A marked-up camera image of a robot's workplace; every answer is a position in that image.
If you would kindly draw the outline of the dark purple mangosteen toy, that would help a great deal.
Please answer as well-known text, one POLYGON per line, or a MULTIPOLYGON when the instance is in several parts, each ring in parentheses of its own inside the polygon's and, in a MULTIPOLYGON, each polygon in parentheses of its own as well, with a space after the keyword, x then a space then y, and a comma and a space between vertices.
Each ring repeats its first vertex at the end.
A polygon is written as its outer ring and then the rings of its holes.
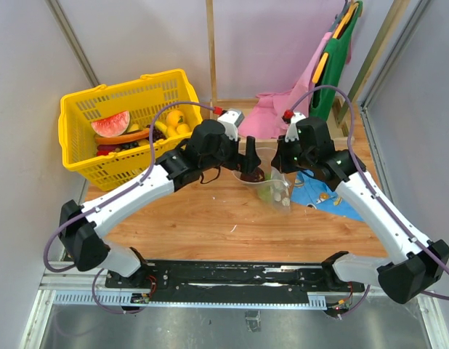
POLYGON ((265 173, 260 167, 257 167, 251 173, 241 173, 240 180, 242 180, 244 182, 264 182, 265 181, 265 173))

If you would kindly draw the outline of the green cabbage toy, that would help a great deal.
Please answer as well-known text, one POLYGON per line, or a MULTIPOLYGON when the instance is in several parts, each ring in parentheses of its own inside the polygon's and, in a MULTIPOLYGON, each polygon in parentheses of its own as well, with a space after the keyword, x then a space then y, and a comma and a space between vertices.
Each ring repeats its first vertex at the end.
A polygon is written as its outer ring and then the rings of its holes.
POLYGON ((279 202, 281 200, 279 179, 272 178, 270 174, 265 174, 265 181, 257 189, 257 195, 267 204, 279 202))

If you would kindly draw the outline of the clear zip top bag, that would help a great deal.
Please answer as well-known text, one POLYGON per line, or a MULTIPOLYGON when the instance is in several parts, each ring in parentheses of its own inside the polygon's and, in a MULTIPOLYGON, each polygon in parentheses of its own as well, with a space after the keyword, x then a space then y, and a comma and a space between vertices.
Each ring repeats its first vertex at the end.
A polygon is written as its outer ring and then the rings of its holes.
POLYGON ((284 174, 271 165, 276 150, 263 147, 257 148, 256 152, 261 160, 258 168, 251 174, 233 171, 234 178, 266 207, 288 214, 291 211, 289 193, 291 183, 284 174))

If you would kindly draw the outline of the yellow mango toy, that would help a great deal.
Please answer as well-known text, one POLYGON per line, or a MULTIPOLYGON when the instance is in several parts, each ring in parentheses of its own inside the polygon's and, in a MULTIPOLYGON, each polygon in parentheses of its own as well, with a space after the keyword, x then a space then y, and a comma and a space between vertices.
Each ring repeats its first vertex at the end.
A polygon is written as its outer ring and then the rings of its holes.
POLYGON ((171 138, 171 137, 176 137, 176 136, 178 136, 179 133, 177 132, 177 129, 176 129, 175 127, 173 127, 173 126, 167 126, 167 127, 166 127, 166 131, 165 131, 165 135, 166 135, 168 138, 171 138))

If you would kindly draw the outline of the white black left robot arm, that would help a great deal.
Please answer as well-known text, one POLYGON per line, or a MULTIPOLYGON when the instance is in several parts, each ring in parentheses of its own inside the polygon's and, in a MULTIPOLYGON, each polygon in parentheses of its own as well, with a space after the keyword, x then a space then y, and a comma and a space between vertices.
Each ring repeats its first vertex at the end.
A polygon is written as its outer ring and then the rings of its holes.
POLYGON ((203 181, 209 169, 226 168, 253 172, 261 161, 255 139, 246 138, 246 152, 240 153, 240 138, 234 124, 205 120, 190 138, 158 157, 144 172, 99 199, 78 205, 62 205, 57 236, 81 271, 108 268, 131 287, 147 281, 142 256, 134 248, 124 249, 104 241, 120 222, 151 202, 168 196, 195 181, 203 181))

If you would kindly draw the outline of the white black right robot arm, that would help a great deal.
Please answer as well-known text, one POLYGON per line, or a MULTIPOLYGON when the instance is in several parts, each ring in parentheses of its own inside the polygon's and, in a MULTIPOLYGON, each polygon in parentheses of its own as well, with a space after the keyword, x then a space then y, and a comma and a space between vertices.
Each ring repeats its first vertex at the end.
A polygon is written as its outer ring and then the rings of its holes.
POLYGON ((387 257, 341 251, 322 263, 321 281, 331 291, 348 281, 381 288, 405 304, 440 280, 449 246, 414 227, 381 192, 365 165, 348 150, 335 149, 327 124, 301 113, 285 117, 271 165, 282 173, 310 171, 347 202, 375 233, 387 257))

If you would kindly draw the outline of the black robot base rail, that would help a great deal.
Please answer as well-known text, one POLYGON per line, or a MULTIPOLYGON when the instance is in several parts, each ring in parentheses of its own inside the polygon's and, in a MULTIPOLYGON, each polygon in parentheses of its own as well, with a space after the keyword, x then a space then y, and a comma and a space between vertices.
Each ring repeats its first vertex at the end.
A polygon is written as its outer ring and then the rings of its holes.
POLYGON ((316 294, 347 296, 365 289, 356 282, 331 283, 319 263, 180 260, 150 261, 130 304, 144 304, 149 288, 151 305, 205 308, 326 308, 325 300, 314 300, 316 294))

